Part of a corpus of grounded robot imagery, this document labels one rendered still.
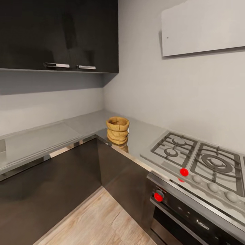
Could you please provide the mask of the popcorn bag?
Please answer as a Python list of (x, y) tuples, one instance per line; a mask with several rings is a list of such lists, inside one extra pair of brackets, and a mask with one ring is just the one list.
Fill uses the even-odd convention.
[(107, 137), (113, 143), (122, 145), (129, 135), (129, 120), (124, 117), (111, 117), (106, 121)]

